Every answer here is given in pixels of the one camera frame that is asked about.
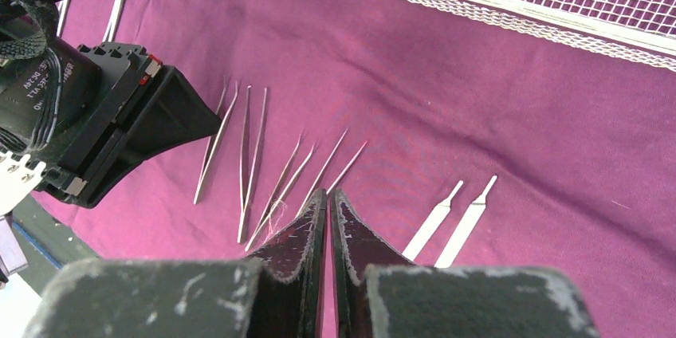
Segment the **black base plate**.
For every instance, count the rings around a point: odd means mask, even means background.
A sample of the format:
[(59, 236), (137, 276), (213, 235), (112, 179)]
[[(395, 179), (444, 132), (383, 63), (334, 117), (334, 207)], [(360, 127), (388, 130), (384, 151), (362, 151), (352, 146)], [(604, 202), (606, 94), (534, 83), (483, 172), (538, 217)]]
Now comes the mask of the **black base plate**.
[(14, 208), (12, 228), (29, 262), (19, 276), (37, 294), (42, 294), (63, 266), (100, 256), (32, 196), (24, 198)]

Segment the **steel curved tweezers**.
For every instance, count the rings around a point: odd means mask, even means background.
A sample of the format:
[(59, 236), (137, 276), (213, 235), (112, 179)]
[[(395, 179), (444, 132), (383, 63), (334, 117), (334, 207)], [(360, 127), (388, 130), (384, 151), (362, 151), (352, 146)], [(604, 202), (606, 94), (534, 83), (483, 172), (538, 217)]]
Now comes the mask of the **steel curved tweezers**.
[(276, 210), (276, 208), (285, 201), (286, 196), (288, 193), (291, 191), (295, 183), (297, 182), (298, 178), (304, 171), (305, 167), (307, 166), (309, 160), (311, 159), (316, 146), (312, 145), (310, 147), (309, 153), (305, 156), (303, 161), (298, 165), (295, 171), (291, 171), (293, 168), (293, 163), (295, 158), (298, 155), (298, 152), (300, 150), (301, 143), (304, 139), (304, 134), (301, 133), (299, 135), (299, 138), (297, 140), (297, 144), (294, 147), (291, 156), (288, 158), (286, 164), (284, 165), (282, 172), (280, 173), (280, 176), (275, 184), (275, 187), (273, 188), (273, 191), (268, 199), (268, 202), (264, 206), (264, 210), (261, 214), (261, 217), (259, 218), (259, 221), (254, 228), (253, 234), (250, 237), (249, 241), (245, 245), (245, 251), (249, 252), (250, 249), (253, 247), (253, 244), (257, 240), (257, 236), (261, 233), (261, 231), (264, 229), (264, 225), (272, 218), (273, 212)]

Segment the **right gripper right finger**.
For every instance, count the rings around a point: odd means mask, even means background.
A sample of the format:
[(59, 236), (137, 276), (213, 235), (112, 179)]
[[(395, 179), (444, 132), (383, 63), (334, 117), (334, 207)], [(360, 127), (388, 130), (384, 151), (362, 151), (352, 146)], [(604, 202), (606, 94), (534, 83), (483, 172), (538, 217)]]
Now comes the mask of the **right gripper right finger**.
[(341, 337), (597, 337), (578, 288), (536, 266), (417, 265), (330, 194)]

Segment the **steel needle holder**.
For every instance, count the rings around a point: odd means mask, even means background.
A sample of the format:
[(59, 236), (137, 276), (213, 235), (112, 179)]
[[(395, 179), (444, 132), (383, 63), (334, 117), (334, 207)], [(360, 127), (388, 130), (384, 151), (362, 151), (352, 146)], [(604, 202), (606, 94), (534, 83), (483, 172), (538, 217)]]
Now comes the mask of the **steel needle holder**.
[(315, 190), (324, 188), (328, 193), (330, 193), (336, 189), (338, 185), (344, 181), (344, 178), (348, 175), (352, 167), (359, 161), (360, 157), (367, 149), (367, 146), (370, 143), (368, 140), (364, 140), (360, 146), (351, 150), (351, 154), (344, 155), (342, 150), (344, 149), (348, 131), (348, 128), (345, 128), (342, 131), (336, 142), (331, 146), (330, 150), (325, 156), (325, 159), (318, 167), (316, 174), (312, 177), (312, 181), (309, 184), (308, 190), (303, 196), (301, 204), (296, 212), (296, 216), (301, 215), (301, 208), (308, 203), (312, 193)]

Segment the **purple cloth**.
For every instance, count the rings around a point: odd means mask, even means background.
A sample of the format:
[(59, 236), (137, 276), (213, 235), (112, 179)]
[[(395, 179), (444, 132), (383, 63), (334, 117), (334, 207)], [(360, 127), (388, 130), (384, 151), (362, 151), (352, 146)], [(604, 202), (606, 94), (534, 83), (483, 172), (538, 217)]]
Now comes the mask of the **purple cloth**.
[[(96, 45), (114, 0), (71, 0), (64, 38)], [(675, 334), (675, 75), (401, 0), (126, 0), (116, 38), (178, 67), (212, 108), (240, 84), (202, 199), (206, 141), (158, 155), (92, 209), (38, 193), (107, 259), (233, 259), (246, 87), (265, 144), (255, 227), (283, 166), (315, 151), (277, 209), (296, 215), (345, 128), (369, 141), (340, 184), (403, 249), (459, 180), (417, 260), (432, 265), (493, 175), (459, 265), (551, 266), (580, 288), (603, 337)]]

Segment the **steel hemostat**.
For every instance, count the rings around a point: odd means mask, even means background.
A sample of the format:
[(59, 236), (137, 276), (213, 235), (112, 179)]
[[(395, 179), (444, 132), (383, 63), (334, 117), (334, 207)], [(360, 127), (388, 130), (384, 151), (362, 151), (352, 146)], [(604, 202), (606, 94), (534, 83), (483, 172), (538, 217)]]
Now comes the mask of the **steel hemostat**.
[(113, 42), (120, 22), (126, 0), (114, 0), (112, 11), (104, 31), (103, 42)]

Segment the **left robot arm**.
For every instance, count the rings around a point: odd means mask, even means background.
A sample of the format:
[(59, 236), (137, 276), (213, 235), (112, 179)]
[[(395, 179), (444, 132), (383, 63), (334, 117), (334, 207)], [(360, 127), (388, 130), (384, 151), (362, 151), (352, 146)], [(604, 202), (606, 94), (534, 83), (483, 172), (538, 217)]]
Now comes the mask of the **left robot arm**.
[(141, 45), (57, 36), (63, 0), (1, 0), (1, 212), (32, 191), (95, 207), (128, 173), (212, 136), (217, 114)]

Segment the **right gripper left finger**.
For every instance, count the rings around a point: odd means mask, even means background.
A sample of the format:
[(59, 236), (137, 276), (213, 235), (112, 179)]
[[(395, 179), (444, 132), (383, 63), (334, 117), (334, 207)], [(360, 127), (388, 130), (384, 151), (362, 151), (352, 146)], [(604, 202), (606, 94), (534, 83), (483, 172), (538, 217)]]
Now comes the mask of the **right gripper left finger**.
[(246, 257), (231, 261), (68, 264), (27, 337), (317, 337), (321, 333), (325, 190)]

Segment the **steel forceps clamp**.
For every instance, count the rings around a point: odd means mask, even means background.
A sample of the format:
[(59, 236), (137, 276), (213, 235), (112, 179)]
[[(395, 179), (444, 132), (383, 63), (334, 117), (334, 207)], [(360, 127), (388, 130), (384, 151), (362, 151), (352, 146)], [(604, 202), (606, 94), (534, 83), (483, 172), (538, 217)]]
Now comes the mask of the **steel forceps clamp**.
[(70, 3), (70, 0), (62, 0), (62, 1), (59, 1), (59, 3), (57, 4), (58, 22), (57, 22), (56, 35), (58, 37), (61, 37), (61, 35), (63, 33), (63, 29), (64, 29), (64, 26), (65, 26), (65, 19), (66, 19), (66, 15), (67, 15), (68, 9), (69, 9), (69, 3)]

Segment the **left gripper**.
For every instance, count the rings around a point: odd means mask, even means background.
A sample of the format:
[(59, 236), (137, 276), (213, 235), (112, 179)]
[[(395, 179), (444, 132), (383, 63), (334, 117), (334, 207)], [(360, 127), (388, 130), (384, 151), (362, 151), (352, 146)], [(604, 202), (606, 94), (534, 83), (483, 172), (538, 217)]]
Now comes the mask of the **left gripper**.
[(97, 70), (81, 83), (87, 101), (75, 121), (37, 154), (48, 165), (39, 191), (91, 209), (144, 161), (217, 132), (220, 118), (185, 76), (143, 46), (77, 52)]

